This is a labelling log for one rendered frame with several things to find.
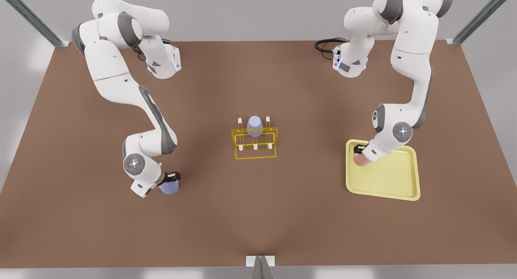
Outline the lavender cup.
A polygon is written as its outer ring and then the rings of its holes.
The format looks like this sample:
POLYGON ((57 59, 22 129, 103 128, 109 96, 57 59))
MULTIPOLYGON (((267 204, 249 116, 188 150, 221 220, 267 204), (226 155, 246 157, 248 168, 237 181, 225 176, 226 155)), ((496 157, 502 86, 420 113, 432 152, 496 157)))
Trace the lavender cup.
POLYGON ((179 181, 167 181, 158 185, 159 189, 166 195, 175 194, 180 187, 179 181))
POLYGON ((263 132, 262 129, 263 129, 263 124, 262 124, 260 117, 255 115, 255 116, 251 116, 248 119, 247 132, 248 132, 249 136, 251 136, 253 138, 259 137, 260 135, 262 135, 262 132, 263 132))

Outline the pale yellow tray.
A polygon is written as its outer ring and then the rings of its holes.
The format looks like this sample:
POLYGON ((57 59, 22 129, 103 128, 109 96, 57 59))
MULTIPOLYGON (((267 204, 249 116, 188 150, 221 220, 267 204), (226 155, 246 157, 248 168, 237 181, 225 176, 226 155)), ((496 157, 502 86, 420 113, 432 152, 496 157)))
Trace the pale yellow tray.
POLYGON ((354 194, 416 201, 420 198, 420 185, 416 152, 407 145, 367 166, 358 166, 354 148, 367 141, 347 141, 345 183, 354 194))

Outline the silver frame post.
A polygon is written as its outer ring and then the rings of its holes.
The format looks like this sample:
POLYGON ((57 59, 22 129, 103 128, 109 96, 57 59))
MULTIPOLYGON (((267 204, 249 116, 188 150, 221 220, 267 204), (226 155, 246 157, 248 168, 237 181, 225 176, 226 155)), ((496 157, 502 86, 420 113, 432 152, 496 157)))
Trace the silver frame post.
POLYGON ((448 45, 462 45, 506 0, 489 0, 474 18, 454 36, 446 39, 448 45))
POLYGON ((274 279, 271 266, 275 266, 275 256, 246 256, 246 266, 253 267, 252 279, 274 279))
POLYGON ((69 46, 69 41, 61 40, 61 38, 59 38, 22 0, 5 1, 55 48, 67 48, 69 46))

